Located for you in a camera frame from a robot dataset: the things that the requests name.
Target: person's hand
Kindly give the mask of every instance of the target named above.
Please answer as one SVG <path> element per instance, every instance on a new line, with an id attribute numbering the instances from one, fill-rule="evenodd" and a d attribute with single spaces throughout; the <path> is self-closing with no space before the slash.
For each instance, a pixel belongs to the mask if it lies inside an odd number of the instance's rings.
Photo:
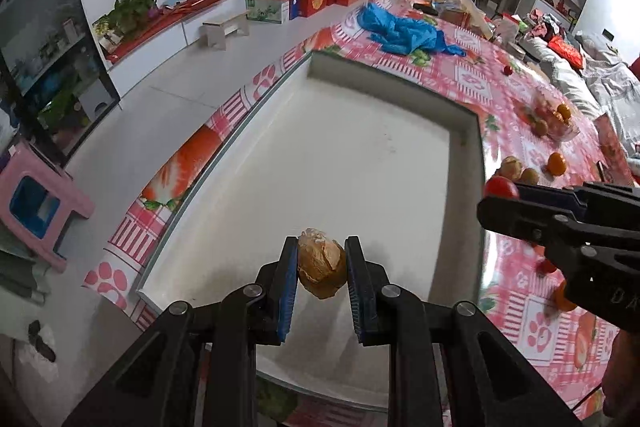
<path id="1" fill-rule="evenodd" d="M 638 400 L 640 392 L 640 335 L 620 331 L 602 378 L 604 414 L 616 417 Z"/>

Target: white tray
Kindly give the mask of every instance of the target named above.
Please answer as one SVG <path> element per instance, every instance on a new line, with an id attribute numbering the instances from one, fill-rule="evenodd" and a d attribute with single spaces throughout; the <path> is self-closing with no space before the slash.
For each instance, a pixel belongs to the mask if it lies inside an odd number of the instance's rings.
<path id="1" fill-rule="evenodd" d="M 383 71 L 312 54 L 252 108 L 210 161 L 154 254 L 139 293 L 158 311 L 222 300 L 307 227 L 343 243 L 423 300 L 476 301 L 484 234 L 478 117 Z M 386 409 L 388 347 L 362 347 L 345 285 L 298 285 L 291 331 L 257 369 L 304 393 Z"/>

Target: gray floor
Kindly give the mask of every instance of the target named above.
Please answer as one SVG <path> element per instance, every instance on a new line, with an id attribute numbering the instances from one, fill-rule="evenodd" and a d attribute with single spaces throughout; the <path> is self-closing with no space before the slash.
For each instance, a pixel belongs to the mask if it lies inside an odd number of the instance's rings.
<path id="1" fill-rule="evenodd" d="M 18 391 L 43 427 L 59 426 L 139 335 L 119 309 L 81 287 L 128 206 L 239 87 L 348 10 L 331 6 L 286 26 L 251 23 L 251 36 L 232 36 L 226 52 L 189 46 L 127 93 L 76 153 L 67 170 L 96 209 L 88 221 L 75 221 L 62 242 L 67 270 L 49 275 L 52 294 L 42 322 L 55 337 L 58 378 L 47 383 L 31 365 L 16 361 Z"/>

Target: white stool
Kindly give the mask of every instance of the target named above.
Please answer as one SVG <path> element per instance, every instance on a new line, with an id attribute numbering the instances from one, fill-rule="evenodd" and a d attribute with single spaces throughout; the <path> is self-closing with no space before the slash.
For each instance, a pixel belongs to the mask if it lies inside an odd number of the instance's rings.
<path id="1" fill-rule="evenodd" d="M 246 18 L 247 10 L 235 13 L 221 13 L 220 15 L 205 21 L 202 25 L 207 32 L 207 44 L 209 48 L 217 47 L 226 50 L 226 36 L 238 31 L 240 34 L 249 35 L 249 21 Z"/>

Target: tablecloth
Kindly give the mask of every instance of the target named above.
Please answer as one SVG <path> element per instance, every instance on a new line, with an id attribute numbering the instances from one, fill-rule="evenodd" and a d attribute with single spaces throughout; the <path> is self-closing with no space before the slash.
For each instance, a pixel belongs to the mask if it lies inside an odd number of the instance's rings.
<path id="1" fill-rule="evenodd" d="M 444 31 L 448 43 L 465 49 L 466 57 L 424 52 L 407 57 L 386 54 L 380 51 L 380 44 L 371 41 L 368 33 L 358 26 L 358 9 L 352 10 L 344 20 L 320 30 L 256 74 L 162 166 L 104 245 L 104 257 L 87 274 L 84 286 L 113 301 L 140 328 L 145 329 L 152 323 L 155 313 L 134 289 L 180 199 L 251 107 L 312 50 L 325 50 L 388 71 L 476 112 L 482 128 L 487 176 L 508 155 L 517 156 L 525 166 L 542 171 L 550 153 L 560 150 L 568 163 L 567 172 L 558 178 L 542 175 L 541 184 L 562 187 L 599 179 L 595 163 L 599 160 L 607 163 L 607 158 L 594 124 L 537 73 L 488 41 L 450 23 L 433 20 L 406 3 L 373 1 L 398 16 L 434 23 Z M 513 74 L 503 73 L 505 65 L 513 68 Z M 575 139 L 557 146 L 547 138 L 534 136 L 525 109 L 535 89 L 545 91 L 573 109 L 580 128 Z M 601 134 L 616 140 L 612 133 Z M 619 143 L 610 143 L 604 150 L 619 146 Z M 615 163 L 609 160 L 609 168 L 626 168 L 626 164 Z M 479 306 L 571 405 L 602 379 L 616 328 L 581 309 L 559 314 L 550 296 L 562 280 L 561 273 L 539 277 L 536 274 L 538 260 L 528 244 L 488 233 Z M 595 398 L 581 406 L 578 415 L 585 416 L 597 407 L 597 401 Z M 314 404 L 312 408 L 318 407 L 315 400 L 303 402 Z M 299 408 L 295 411 L 294 415 L 308 417 L 308 412 L 301 412 Z M 287 422 L 298 425 L 291 418 Z"/>

